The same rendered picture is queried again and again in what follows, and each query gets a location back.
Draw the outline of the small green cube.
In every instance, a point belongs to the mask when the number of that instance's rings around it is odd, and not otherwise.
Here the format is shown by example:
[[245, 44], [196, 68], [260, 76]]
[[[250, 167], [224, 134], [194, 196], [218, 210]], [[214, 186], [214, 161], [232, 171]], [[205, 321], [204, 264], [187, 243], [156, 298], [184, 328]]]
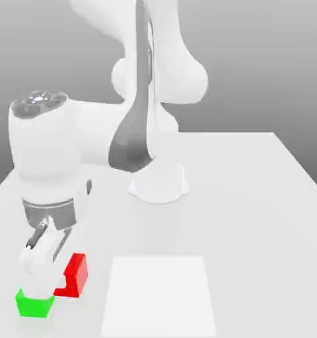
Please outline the small green cube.
[[29, 318], [46, 318], [52, 308], [55, 296], [36, 299], [26, 297], [20, 288], [15, 296], [20, 316]]

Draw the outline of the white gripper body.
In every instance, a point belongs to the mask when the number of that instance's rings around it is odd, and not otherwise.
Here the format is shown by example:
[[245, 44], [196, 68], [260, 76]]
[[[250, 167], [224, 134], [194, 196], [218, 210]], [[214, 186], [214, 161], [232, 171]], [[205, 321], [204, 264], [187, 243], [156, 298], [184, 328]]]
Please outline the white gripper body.
[[74, 226], [57, 229], [53, 217], [44, 217], [23, 247], [19, 257], [19, 275], [25, 280], [63, 279], [71, 253], [65, 249]]

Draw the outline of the small red cube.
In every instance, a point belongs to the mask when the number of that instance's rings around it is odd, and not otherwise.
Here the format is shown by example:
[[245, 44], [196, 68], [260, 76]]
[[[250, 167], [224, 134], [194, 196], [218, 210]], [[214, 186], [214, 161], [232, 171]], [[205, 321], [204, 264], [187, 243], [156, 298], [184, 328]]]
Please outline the small red cube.
[[63, 273], [65, 287], [56, 288], [54, 296], [78, 298], [80, 297], [88, 279], [87, 257], [84, 253], [73, 253]]

